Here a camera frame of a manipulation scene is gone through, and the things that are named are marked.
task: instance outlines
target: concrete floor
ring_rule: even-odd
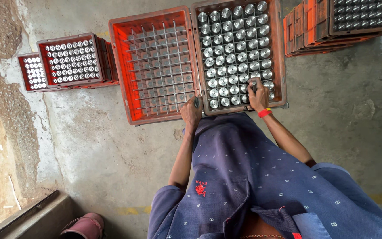
[[[193,2],[16,0],[13,16],[23,27],[17,53],[36,51],[38,40],[84,32],[109,40],[112,18]],[[298,3],[283,1],[283,12]],[[5,84],[21,81],[16,61],[1,61]],[[382,207],[382,37],[329,54],[287,58],[286,75],[290,109],[274,110],[276,117],[317,162],[346,168]],[[183,122],[130,126],[119,87],[20,92],[36,129],[25,137],[39,143],[37,156],[22,159],[31,170],[18,168],[32,175],[19,179],[22,194],[33,194],[30,183],[61,188],[84,211],[104,216],[107,235],[144,238],[152,197],[167,183]],[[249,115],[269,134],[254,112]],[[28,151],[21,143],[10,145]]]

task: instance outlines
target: man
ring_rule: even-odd
[[[148,238],[382,238],[382,210],[349,173],[316,164],[267,108],[260,78],[249,80],[248,93],[278,146],[246,114],[200,121],[202,99],[198,108],[190,99],[168,185],[154,196]]]

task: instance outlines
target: wrist band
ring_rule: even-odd
[[[272,114],[272,111],[270,110],[270,108],[266,108],[258,113],[259,117],[261,118],[267,116],[268,114]]]

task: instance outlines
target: gold chain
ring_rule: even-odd
[[[276,237],[276,238],[285,239],[283,236],[276,236],[276,235],[250,235],[250,236],[241,236],[240,239],[243,239],[243,238],[254,238],[254,237]]]

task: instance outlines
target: patterned shirt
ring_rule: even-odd
[[[171,185],[157,191],[149,239],[238,238],[248,210],[287,239],[382,239],[382,210],[345,169],[306,166],[247,114],[202,119],[192,168],[186,193]]]

